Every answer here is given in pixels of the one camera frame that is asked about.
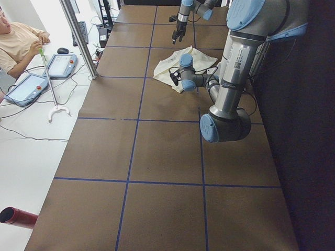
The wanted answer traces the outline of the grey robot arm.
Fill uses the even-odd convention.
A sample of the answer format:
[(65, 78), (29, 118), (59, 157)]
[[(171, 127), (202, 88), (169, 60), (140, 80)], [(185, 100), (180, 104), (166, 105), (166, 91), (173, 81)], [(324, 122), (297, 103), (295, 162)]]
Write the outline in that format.
[(229, 32), (219, 75), (198, 74), (193, 57), (181, 56), (178, 70), (170, 75), (173, 83), (183, 91), (204, 87), (214, 101), (199, 122), (206, 141), (237, 141), (249, 134), (251, 120), (239, 101), (256, 51), (265, 42), (304, 35), (308, 10), (309, 1), (233, 1), (226, 18)]
[(186, 34), (186, 28), (191, 12), (197, 14), (204, 20), (210, 20), (213, 15), (213, 8), (217, 1), (206, 0), (204, 3), (194, 0), (182, 0), (177, 15), (169, 17), (169, 22), (176, 22), (176, 29), (172, 33), (172, 43), (182, 41)]

